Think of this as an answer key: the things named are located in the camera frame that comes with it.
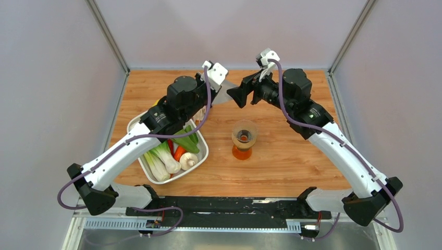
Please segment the orange glass carafe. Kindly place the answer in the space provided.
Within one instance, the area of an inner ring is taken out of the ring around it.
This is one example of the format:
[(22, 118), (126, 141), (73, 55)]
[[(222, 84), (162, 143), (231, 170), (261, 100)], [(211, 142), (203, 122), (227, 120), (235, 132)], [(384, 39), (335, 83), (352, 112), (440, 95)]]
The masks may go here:
[(238, 160), (247, 160), (252, 155), (252, 148), (239, 148), (238, 146), (233, 145), (232, 155)]

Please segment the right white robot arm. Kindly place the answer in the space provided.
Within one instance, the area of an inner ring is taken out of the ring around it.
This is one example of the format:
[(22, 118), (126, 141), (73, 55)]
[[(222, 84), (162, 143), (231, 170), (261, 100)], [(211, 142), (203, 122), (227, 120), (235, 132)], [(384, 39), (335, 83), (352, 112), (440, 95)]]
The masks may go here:
[(298, 213), (310, 218), (318, 211), (345, 213), (355, 223), (367, 226), (390, 203), (403, 229), (403, 216), (394, 196), (403, 187), (397, 177), (386, 177), (352, 146), (326, 109), (311, 99), (312, 82), (302, 69), (288, 69), (280, 78), (290, 127), (320, 149), (350, 183), (348, 190), (306, 189), (297, 204)]

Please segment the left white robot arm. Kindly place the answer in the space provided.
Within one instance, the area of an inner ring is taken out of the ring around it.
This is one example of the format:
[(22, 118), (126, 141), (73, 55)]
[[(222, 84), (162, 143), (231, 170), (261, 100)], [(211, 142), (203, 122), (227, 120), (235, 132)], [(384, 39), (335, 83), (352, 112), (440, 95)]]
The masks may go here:
[(159, 201), (148, 188), (115, 184), (114, 179), (144, 153), (178, 133), (201, 108), (210, 108), (225, 77), (225, 73), (212, 71), (177, 77), (167, 94), (119, 142), (87, 164), (69, 166), (70, 184), (80, 194), (83, 208), (92, 216), (112, 207), (136, 207), (147, 216), (156, 214)]

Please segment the white paper coffee filter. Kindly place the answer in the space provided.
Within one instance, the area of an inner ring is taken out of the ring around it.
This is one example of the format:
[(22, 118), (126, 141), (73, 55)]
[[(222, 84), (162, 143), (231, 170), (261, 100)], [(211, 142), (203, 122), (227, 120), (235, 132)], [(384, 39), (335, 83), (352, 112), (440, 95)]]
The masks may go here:
[(232, 83), (228, 80), (224, 80), (222, 82), (222, 84), (220, 85), (219, 91), (217, 92), (216, 96), (214, 97), (214, 99), (212, 101), (212, 106), (232, 101), (233, 99), (230, 95), (227, 94), (227, 90), (230, 90), (230, 89), (233, 89), (236, 87), (237, 87), (237, 85), (235, 85), (234, 83)]

